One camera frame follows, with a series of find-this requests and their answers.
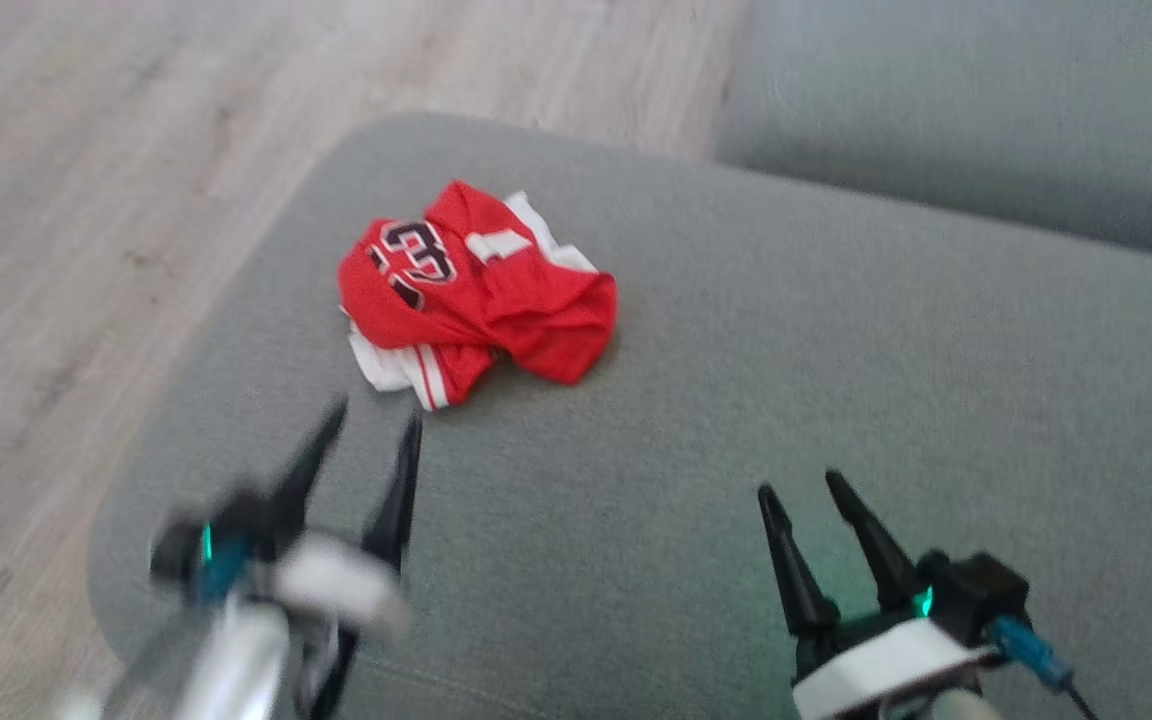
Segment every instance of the robotic arm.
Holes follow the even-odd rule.
[[[289,687],[297,717],[328,720],[358,644],[406,628],[397,576],[411,537],[420,416],[408,422],[387,495],[357,541],[306,528],[314,478],[344,418],[340,397],[268,492],[237,483],[209,510],[175,511],[157,537],[150,577],[179,593],[183,619],[210,621],[175,719],[270,720]],[[76,694],[59,715],[97,720],[116,714],[134,669],[159,660],[188,627],[180,617],[166,626],[105,703]],[[294,647],[302,658],[293,664]]]
[[[814,582],[776,492],[758,491],[772,568],[797,643],[794,702],[803,720],[1001,720],[978,673],[1021,661],[1053,692],[1073,670],[1032,632],[1029,582],[987,552],[952,561],[932,550],[915,564],[838,470],[826,473],[838,514],[856,533],[878,611],[843,620]]]

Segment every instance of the jersey sleeve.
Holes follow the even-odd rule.
[[[616,281],[575,247],[560,247],[522,194],[507,202],[456,182],[431,214],[461,225],[482,264],[484,325],[530,373],[576,384],[616,325]]]

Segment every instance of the wooden floor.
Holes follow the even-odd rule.
[[[439,109],[705,156],[744,8],[0,0],[0,717],[119,674],[88,608],[93,511],[324,151]]]

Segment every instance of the gray couch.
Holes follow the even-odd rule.
[[[426,420],[415,632],[356,666],[342,719],[794,717],[755,487],[866,611],[827,465],[911,552],[1022,570],[1102,717],[1152,717],[1152,255],[448,118],[335,149],[196,338],[93,528],[120,655],[172,611],[145,568],[169,507],[273,470],[334,391],[351,415],[311,520],[361,526],[411,399],[358,373],[335,266],[453,177],[524,188],[611,270],[616,341],[577,387],[500,367]],[[1016,720],[1073,712],[1021,670],[986,689]]]
[[[1152,250],[1152,3],[755,0],[718,154]]]

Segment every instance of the blue connector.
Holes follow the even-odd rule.
[[[1074,668],[1064,665],[1052,646],[1015,617],[1003,615],[990,626],[990,641],[1007,660],[1029,667],[1053,694],[1068,691]]]
[[[250,543],[232,539],[212,546],[211,532],[205,530],[200,545],[202,562],[194,583],[195,601],[219,605],[247,573],[247,561],[251,560]]]

